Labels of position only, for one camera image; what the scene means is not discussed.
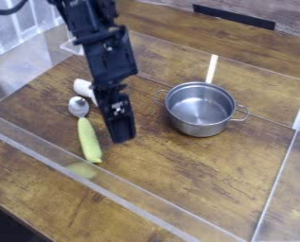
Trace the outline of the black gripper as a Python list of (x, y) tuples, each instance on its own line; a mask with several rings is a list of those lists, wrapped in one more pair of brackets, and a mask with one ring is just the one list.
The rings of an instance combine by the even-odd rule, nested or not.
[(74, 44), (80, 44), (86, 56), (92, 89), (111, 142), (120, 144), (135, 137), (135, 125), (129, 95), (122, 93), (122, 81), (138, 73), (129, 31), (125, 26), (75, 26)]

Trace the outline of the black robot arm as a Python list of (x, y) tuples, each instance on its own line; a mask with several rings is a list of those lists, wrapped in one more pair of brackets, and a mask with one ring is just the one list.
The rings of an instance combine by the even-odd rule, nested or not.
[(138, 73), (129, 31), (115, 23), (115, 0), (47, 0), (52, 4), (80, 45), (92, 77), (96, 99), (111, 141), (116, 144), (135, 137), (129, 95), (123, 93), (127, 77)]

